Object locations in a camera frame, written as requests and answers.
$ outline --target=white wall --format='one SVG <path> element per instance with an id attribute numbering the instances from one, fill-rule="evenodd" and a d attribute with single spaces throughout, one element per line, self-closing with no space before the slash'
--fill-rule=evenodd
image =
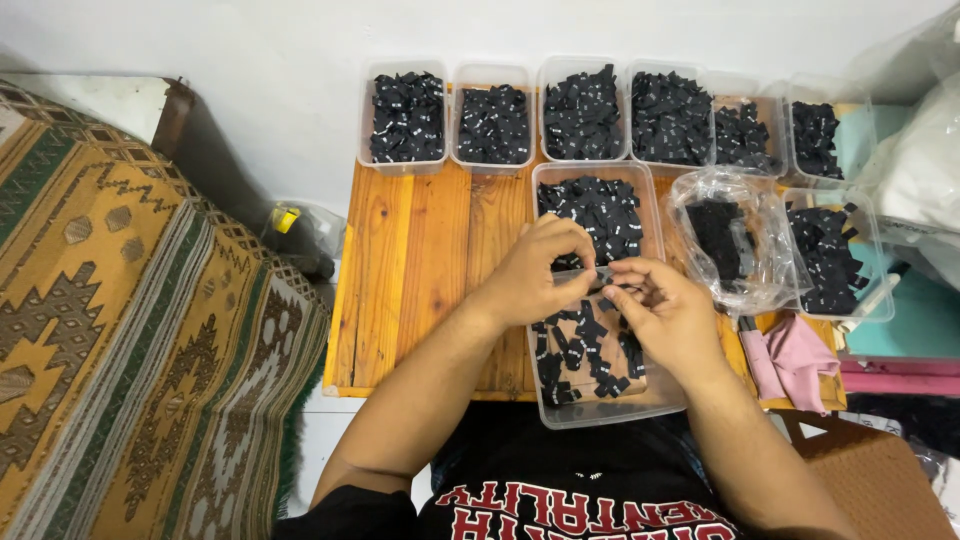
<path id="1" fill-rule="evenodd" d="M 536 69 L 548 55 L 580 53 L 773 78 L 842 74 L 863 71 L 854 58 L 951 4 L 0 0 L 0 71 L 183 76 L 261 195 L 346 214 L 367 57 L 437 55 L 451 70 L 462 59 L 501 58 Z"/>

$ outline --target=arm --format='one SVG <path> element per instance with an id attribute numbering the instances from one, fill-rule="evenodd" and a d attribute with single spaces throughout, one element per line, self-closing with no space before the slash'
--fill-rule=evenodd
<path id="1" fill-rule="evenodd" d="M 571 252 L 588 270 L 554 286 L 550 263 Z M 409 492 L 463 417 L 496 339 L 586 294 L 594 258 L 590 236 L 569 219 L 546 214 L 525 229 L 493 274 L 360 407 L 324 466 L 311 507 L 342 485 Z"/>
<path id="2" fill-rule="evenodd" d="M 604 294 L 687 396 L 693 436 L 724 503 L 777 536 L 855 539 L 856 532 L 727 363 L 705 291 L 662 262 L 612 262 Z"/>

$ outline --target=person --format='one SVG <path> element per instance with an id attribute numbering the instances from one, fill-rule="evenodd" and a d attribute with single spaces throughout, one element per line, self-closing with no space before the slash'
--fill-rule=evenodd
<path id="1" fill-rule="evenodd" d="M 550 264 L 571 252 L 586 270 L 555 286 Z M 497 338 L 587 294 L 594 264 L 575 222 L 527 225 L 366 400 L 312 508 L 278 521 L 274 538 L 856 538 L 727 363 L 705 289 L 658 260 L 611 262 L 603 294 L 683 388 L 699 455 L 669 426 L 683 413 L 573 430 L 548 430 L 532 404 L 475 404 L 465 417 Z M 418 515 L 411 480 L 431 459 L 434 495 Z"/>

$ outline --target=black t-shirt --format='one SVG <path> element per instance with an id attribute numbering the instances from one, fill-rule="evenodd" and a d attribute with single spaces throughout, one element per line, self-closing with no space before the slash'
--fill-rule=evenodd
<path id="1" fill-rule="evenodd" d="M 744 538 L 698 474 L 683 425 L 670 415 L 554 431 L 535 405 L 475 404 L 434 460 L 442 478 L 419 516 L 403 492 L 342 486 L 277 522 L 274 538 Z"/>

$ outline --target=yellow tag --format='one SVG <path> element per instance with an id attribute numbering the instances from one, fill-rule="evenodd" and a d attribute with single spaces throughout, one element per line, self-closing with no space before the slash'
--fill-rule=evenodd
<path id="1" fill-rule="evenodd" d="M 287 209 L 283 214 L 274 210 L 274 229 L 280 233 L 287 233 L 298 217 L 300 217 L 299 209 Z"/>

